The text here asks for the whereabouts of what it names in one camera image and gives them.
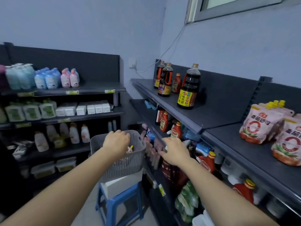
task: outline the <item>price label strip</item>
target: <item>price label strip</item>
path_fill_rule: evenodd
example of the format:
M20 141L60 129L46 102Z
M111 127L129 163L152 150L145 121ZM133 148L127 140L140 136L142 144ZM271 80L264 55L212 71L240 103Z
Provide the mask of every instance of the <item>price label strip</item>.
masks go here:
M159 185L159 189L160 189L162 197L164 197L166 193L165 193L165 191L164 191L164 189L163 189L163 187L162 187L161 184Z
M24 97L34 97L35 92L22 92L22 93L17 93L17 96L19 98L24 98Z
M79 95L78 90L67 90L66 95Z
M105 90L104 93L115 93L115 90L114 89L108 89L108 90Z
M67 123L70 122L70 118L65 118L65 119L59 119L58 123Z
M27 127L31 127L30 122L16 124L16 128L27 128Z

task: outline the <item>yellow spout cap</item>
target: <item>yellow spout cap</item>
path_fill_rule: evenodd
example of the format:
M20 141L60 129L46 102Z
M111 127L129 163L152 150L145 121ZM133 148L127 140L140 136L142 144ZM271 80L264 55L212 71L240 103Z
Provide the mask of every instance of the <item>yellow spout cap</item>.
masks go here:
M269 102L267 105L266 105L266 108L267 109L271 109L273 107L273 102Z
M281 100L281 101L279 102L279 104L278 104L278 106L279 106L280 108L283 108L284 105L285 105L285 101L283 101L283 100Z
M273 102L273 108L277 108L277 106L278 106L278 102L279 102L279 101L277 101L277 100L274 100L274 102Z

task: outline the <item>gray plastic basket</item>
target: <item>gray plastic basket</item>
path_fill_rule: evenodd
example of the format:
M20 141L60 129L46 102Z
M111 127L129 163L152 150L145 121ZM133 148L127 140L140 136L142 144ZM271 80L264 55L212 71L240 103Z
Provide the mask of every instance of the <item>gray plastic basket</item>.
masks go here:
M133 152L126 153L126 156L124 158L113 163L106 170L106 172L104 172L99 182L109 182L111 180L118 179L141 171L143 167L143 159L146 144L137 131L128 130L125 132L130 133L131 135L129 147L133 145ZM91 138L91 154L94 154L103 146L103 142L106 136L107 134L102 134Z

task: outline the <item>large soy sauce bottle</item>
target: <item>large soy sauce bottle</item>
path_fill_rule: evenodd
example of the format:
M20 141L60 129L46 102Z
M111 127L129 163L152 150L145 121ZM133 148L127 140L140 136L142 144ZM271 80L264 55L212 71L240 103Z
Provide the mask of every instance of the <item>large soy sauce bottle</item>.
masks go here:
M173 69L171 68L171 63L167 63L166 67L162 70L160 84L158 88L158 95L162 97L170 96L172 72Z
M161 78L162 70L164 69L164 67L165 67L164 61L161 60L160 65L158 65L158 67L157 67L157 74L156 74L155 85L154 85L154 87L156 89L158 89L158 87L159 87L160 78Z
M201 73L199 65L194 63L192 68L187 71L183 80L182 88L178 98L178 106L183 109L192 109L194 101L199 91Z

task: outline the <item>hand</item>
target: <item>hand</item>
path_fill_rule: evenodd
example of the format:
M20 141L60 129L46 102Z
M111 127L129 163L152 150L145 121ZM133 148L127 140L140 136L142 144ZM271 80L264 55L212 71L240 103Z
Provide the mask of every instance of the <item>hand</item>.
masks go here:
M183 162L190 159L188 149L179 138L168 137L162 140L166 143L168 150L167 153L161 151L159 154L169 164L180 167Z
M111 131L104 139L103 147L108 154L112 156L112 160L117 161L126 155L130 143L130 134L124 131Z

